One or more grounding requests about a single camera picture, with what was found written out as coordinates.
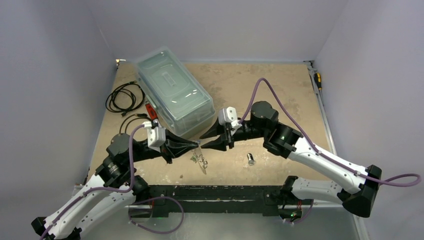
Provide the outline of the metal key organizer plate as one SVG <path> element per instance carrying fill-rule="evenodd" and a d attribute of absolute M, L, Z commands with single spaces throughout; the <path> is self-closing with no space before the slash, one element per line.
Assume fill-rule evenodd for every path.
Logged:
<path fill-rule="evenodd" d="M 202 150 L 199 147 L 192 150 L 192 156 L 190 157 L 190 160 L 199 165 L 200 170 L 204 175 L 207 174 L 208 161 L 204 157 Z"/>

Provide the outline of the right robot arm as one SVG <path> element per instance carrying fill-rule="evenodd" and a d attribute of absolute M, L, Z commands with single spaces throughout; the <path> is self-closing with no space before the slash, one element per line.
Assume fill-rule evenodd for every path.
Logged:
<path fill-rule="evenodd" d="M 380 180 L 382 170 L 375 165 L 357 165 L 310 143 L 303 133 L 279 122 L 278 117 L 278 111 L 267 101 L 253 103 L 249 120 L 238 118 L 233 107 L 223 108 L 215 123 L 201 135 L 201 139 L 215 139 L 201 148 L 226 151 L 235 142 L 262 138 L 262 146 L 269 153 L 301 163 L 329 179 L 288 176 L 280 192 L 268 194 L 269 198 L 288 204 L 301 200 L 332 202 L 356 216 L 370 217 L 379 184 L 368 177 Z"/>

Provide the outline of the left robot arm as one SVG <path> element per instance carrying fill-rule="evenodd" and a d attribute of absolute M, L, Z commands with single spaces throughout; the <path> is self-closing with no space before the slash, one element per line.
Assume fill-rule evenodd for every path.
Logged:
<path fill-rule="evenodd" d="M 92 227 L 128 205 L 154 206 L 169 200 L 182 210 L 176 199 L 153 192 L 136 174 L 135 162 L 163 158 L 171 164 L 198 147 L 196 141 L 147 123 L 130 134 L 118 134 L 106 149 L 107 157 L 83 187 L 51 215 L 36 217 L 31 227 L 41 240 L 80 240 Z"/>

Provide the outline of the small silver cylinder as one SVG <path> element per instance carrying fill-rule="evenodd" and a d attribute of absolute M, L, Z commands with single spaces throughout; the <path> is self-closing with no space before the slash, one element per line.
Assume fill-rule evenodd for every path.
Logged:
<path fill-rule="evenodd" d="M 247 159 L 248 159 L 249 166 L 254 166 L 256 164 L 256 161 L 251 153 L 247 154 Z"/>

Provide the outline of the clear plastic storage box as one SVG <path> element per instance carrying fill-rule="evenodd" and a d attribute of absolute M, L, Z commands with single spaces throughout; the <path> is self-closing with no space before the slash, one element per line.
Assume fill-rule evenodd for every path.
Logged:
<path fill-rule="evenodd" d="M 130 62 L 139 86 L 173 134 L 188 139 L 212 124 L 213 98 L 168 47 Z"/>

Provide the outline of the yellow black screwdriver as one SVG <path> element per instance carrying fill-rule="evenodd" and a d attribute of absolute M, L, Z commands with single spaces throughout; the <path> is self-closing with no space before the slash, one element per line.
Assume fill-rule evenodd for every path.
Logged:
<path fill-rule="evenodd" d="M 315 82 L 315 85 L 316 85 L 317 89 L 319 91 L 321 91 L 322 90 L 322 79 L 321 79 L 320 73 L 316 72 L 313 75 L 313 79 L 314 79 L 314 82 Z"/>

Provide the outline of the red handled adjustable wrench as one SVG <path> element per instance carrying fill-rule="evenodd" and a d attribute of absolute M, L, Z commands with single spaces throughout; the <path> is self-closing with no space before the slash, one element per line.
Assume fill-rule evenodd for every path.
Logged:
<path fill-rule="evenodd" d="M 158 120 L 158 115 L 155 111 L 155 109 L 153 108 L 153 106 L 150 103 L 147 103 L 145 105 L 146 108 L 146 112 L 148 114 L 148 120 L 150 122 L 150 126 L 154 129 L 156 127 L 160 126 L 159 120 Z"/>

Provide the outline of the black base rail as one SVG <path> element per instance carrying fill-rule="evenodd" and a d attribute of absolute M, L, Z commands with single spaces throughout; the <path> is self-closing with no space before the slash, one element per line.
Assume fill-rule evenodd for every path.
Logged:
<path fill-rule="evenodd" d="M 264 217 L 299 218 L 300 200 L 278 185 L 151 185 L 136 207 L 167 218 L 170 213 L 261 214 Z"/>

